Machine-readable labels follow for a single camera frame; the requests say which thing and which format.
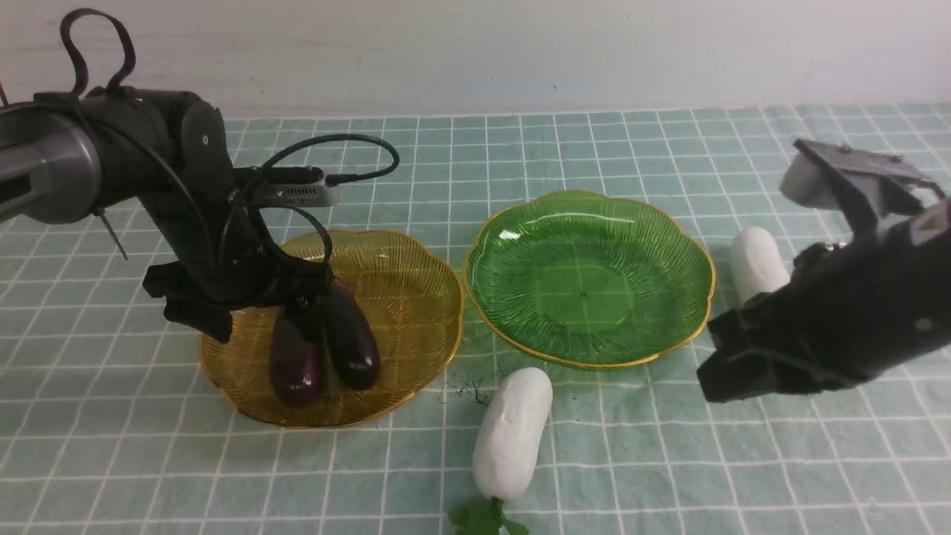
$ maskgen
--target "purple eggplant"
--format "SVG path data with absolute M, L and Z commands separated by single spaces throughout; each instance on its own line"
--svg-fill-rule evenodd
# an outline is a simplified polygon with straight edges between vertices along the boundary
M 320 299 L 320 315 L 337 375 L 353 389 L 371 388 L 379 378 L 377 339 L 350 288 L 336 277 Z
M 307 341 L 287 319 L 285 309 L 278 313 L 271 338 L 271 386 L 282 403 L 307 406 L 320 396 L 320 354 L 323 340 Z

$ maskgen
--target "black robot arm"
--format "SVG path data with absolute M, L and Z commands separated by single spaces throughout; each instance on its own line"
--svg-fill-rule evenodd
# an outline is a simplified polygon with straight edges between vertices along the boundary
M 81 98 L 86 62 L 69 30 L 87 15 L 112 22 L 126 60 L 105 88 Z M 143 281 L 150 296 L 166 299 L 166 319 L 227 342 L 232 310 L 283 306 L 292 308 L 288 317 L 299 319 L 310 338 L 307 330 L 320 323 L 308 315 L 332 280 L 332 243 L 302 208 L 334 204 L 338 184 L 391 172 L 399 163 L 396 150 L 371 136 L 331 134 L 283 149 L 260 168 L 232 168 L 217 109 L 191 92 L 122 85 L 135 52 L 118 20 L 75 10 L 60 32 L 76 71 L 72 91 L 39 93 L 33 102 L 0 109 L 0 221 L 21 213 L 48 224 L 90 214 L 106 221 L 108 207 L 137 197 L 178 258 L 150 267 Z M 333 141 L 372 143 L 393 161 L 364 175 L 274 167 L 297 150 Z M 284 253 L 260 208 L 301 213 L 320 233 L 324 258 L 310 262 Z
M 951 343 L 951 207 L 899 156 L 798 141 L 781 190 L 841 210 L 845 246 L 815 244 L 790 281 L 708 324 L 716 350 L 697 370 L 708 401 L 855 386 Z M 915 188 L 938 202 L 925 209 Z

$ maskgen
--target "white wall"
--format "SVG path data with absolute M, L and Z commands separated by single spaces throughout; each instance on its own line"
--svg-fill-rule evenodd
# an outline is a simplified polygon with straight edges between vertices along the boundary
M 232 116 L 951 100 L 948 0 L 86 0 L 139 87 Z M 7 0 L 0 82 L 68 89 L 72 0 Z M 104 84 L 105 22 L 74 32 Z

